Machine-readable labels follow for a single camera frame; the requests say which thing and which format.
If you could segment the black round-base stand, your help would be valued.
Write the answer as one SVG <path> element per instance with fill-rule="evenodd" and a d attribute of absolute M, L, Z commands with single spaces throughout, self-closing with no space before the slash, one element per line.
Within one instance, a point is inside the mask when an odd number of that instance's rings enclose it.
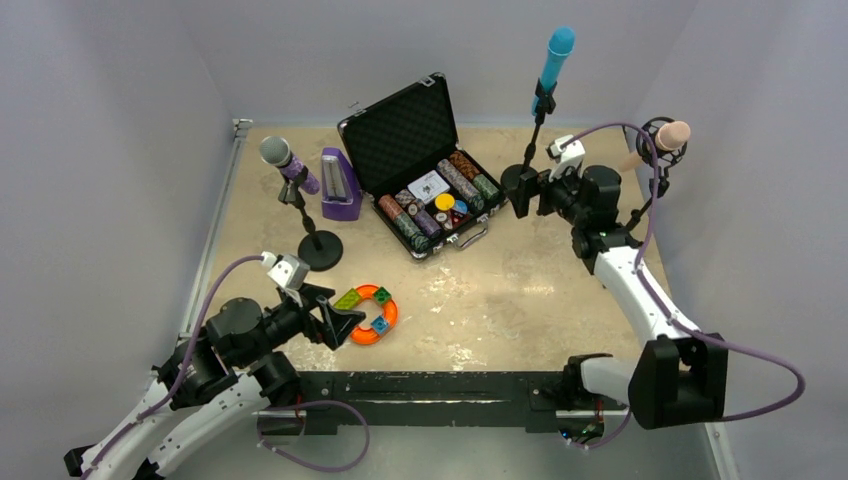
<path fill-rule="evenodd" d="M 521 176 L 531 170 L 531 162 L 536 154 L 537 140 L 548 115 L 551 115 L 556 108 L 556 100 L 553 97 L 557 82 L 549 86 L 542 83 L 542 78 L 537 80 L 534 99 L 535 106 L 533 107 L 534 130 L 530 141 L 525 147 L 524 156 L 521 164 L 514 164 L 507 167 L 500 177 L 500 183 L 504 187 L 507 196 L 512 199 L 518 192 Z"/>
<path fill-rule="evenodd" d="M 328 230 L 319 230 L 306 211 L 306 203 L 300 187 L 305 185 L 308 170 L 304 168 L 294 176 L 285 174 L 282 169 L 280 173 L 284 178 L 284 185 L 278 200 L 285 205 L 293 206 L 299 212 L 306 232 L 298 245 L 297 256 L 307 263 L 312 271 L 330 270 L 342 259 L 344 247 L 338 235 Z"/>

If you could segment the beige pink microphone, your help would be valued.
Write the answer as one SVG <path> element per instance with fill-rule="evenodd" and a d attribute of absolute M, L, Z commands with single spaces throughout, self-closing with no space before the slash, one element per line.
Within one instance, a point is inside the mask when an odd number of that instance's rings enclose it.
<path fill-rule="evenodd" d="M 634 170 L 639 165 L 650 165 L 651 151 L 658 160 L 665 162 L 666 168 L 676 165 L 685 155 L 692 134 L 687 122 L 663 116 L 650 119 L 642 130 L 649 135 L 650 141 L 641 137 L 636 140 L 634 150 L 619 163 L 620 172 Z"/>

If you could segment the purple glitter microphone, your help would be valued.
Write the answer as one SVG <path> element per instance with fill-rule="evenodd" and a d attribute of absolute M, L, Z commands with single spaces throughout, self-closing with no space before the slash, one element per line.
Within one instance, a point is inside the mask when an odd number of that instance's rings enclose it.
<path fill-rule="evenodd" d="M 262 161 L 274 168 L 288 180 L 302 179 L 300 189 L 314 195 L 321 185 L 315 175 L 294 154 L 288 141 L 281 136 L 265 137 L 259 146 Z"/>

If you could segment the blue microphone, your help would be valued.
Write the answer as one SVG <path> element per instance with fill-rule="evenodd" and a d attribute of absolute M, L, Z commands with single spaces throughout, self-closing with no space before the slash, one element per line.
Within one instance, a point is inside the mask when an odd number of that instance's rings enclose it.
<path fill-rule="evenodd" d="M 576 33 L 568 26 L 557 28 L 548 40 L 546 60 L 534 91 L 531 110 L 534 116 L 537 115 L 539 106 L 552 97 L 565 61 L 573 51 L 575 40 Z"/>

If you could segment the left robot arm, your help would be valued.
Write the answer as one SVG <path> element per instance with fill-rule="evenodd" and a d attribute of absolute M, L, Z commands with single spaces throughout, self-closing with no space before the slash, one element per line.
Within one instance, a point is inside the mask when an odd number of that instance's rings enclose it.
<path fill-rule="evenodd" d="M 302 336 L 338 349 L 364 320 L 328 301 L 332 290 L 305 284 L 281 290 L 273 308 L 237 297 L 177 346 L 142 400 L 102 441 L 69 450 L 68 474 L 79 479 L 166 477 L 199 443 L 239 417 L 267 407 L 293 407 L 304 397 L 301 376 L 281 351 Z"/>

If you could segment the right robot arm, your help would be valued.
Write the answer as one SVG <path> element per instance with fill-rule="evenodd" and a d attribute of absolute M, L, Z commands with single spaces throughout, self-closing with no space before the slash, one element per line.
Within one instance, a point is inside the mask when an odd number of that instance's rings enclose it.
<path fill-rule="evenodd" d="M 517 217 L 539 200 L 538 215 L 572 227 L 572 249 L 610 293 L 642 344 L 638 360 L 609 354 L 572 356 L 552 394 L 563 400 L 604 396 L 626 405 L 646 430 L 719 421 L 728 356 L 719 334 L 705 334 L 676 308 L 639 256 L 641 243 L 618 220 L 621 177 L 613 169 L 568 168 L 557 179 L 520 165 L 504 178 Z"/>

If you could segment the lime green long brick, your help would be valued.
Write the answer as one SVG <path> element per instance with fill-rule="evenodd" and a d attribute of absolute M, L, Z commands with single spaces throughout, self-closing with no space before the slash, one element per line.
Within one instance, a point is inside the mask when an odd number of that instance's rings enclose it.
<path fill-rule="evenodd" d="M 356 288 L 351 288 L 333 304 L 337 310 L 353 310 L 363 301 L 362 295 Z"/>

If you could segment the blue square brick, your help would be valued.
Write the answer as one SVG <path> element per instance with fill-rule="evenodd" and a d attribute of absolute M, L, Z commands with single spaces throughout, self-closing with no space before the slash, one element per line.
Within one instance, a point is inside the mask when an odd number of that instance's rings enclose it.
<path fill-rule="evenodd" d="M 390 322 L 383 316 L 378 316 L 371 322 L 371 329 L 378 335 L 383 336 L 391 328 Z"/>

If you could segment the green square brick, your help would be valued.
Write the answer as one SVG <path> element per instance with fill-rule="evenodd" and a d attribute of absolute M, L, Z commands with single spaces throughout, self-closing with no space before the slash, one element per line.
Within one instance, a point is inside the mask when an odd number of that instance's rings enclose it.
<path fill-rule="evenodd" d="M 380 306 L 384 306 L 392 300 L 392 295 L 386 288 L 378 287 L 372 293 L 372 299 L 375 302 L 377 302 Z"/>

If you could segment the orange curved toy track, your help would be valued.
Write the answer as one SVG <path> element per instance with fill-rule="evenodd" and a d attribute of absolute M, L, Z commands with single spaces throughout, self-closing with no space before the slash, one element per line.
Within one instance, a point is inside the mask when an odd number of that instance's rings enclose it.
<path fill-rule="evenodd" d="M 397 325 L 398 306 L 385 287 L 364 284 L 354 288 L 353 291 L 358 295 L 356 306 L 370 300 L 382 309 L 382 313 L 370 322 L 368 328 L 357 326 L 349 336 L 355 344 L 373 345 Z"/>

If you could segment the yellow dealer button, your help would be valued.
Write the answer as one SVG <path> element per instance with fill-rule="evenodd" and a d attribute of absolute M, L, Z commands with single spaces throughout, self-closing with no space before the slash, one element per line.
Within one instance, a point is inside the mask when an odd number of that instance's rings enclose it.
<path fill-rule="evenodd" d="M 434 199 L 434 205 L 439 211 L 450 211 L 455 204 L 455 197 L 449 193 L 442 193 Z"/>

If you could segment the black poker chip case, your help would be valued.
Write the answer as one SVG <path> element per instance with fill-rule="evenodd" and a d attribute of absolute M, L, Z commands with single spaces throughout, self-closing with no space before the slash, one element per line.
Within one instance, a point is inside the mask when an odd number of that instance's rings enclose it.
<path fill-rule="evenodd" d="M 460 144 L 447 79 L 434 72 L 340 120 L 337 131 L 360 189 L 381 221 L 416 260 L 436 254 L 445 244 L 463 250 L 486 235 L 488 220 L 507 203 L 503 187 Z M 460 153 L 488 181 L 479 202 L 470 201 L 455 185 L 448 192 L 465 202 L 469 212 L 438 236 L 427 237 L 414 223 L 396 221 L 381 205 L 413 181 L 438 171 L 438 163 Z"/>

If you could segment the white playing card box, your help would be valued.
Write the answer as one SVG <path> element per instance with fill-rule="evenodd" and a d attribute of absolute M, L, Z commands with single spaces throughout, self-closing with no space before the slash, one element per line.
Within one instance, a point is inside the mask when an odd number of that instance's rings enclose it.
<path fill-rule="evenodd" d="M 436 171 L 431 170 L 407 185 L 409 192 L 425 205 L 439 195 L 448 193 L 451 185 Z"/>

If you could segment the purple metronome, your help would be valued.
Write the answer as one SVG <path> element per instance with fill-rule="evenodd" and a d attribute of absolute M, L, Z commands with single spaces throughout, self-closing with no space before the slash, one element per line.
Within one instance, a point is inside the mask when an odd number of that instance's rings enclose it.
<path fill-rule="evenodd" d="M 352 164 L 341 149 L 325 147 L 321 153 L 321 207 L 324 218 L 357 221 L 362 194 Z"/>

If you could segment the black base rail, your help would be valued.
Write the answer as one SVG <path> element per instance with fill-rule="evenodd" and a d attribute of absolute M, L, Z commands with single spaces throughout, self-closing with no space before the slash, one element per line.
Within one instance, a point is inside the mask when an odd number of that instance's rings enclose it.
<path fill-rule="evenodd" d="M 568 392 L 562 383 L 560 371 L 304 371 L 271 404 L 296 407 L 308 435 L 334 435 L 361 421 L 552 433 L 625 411 L 613 399 Z"/>

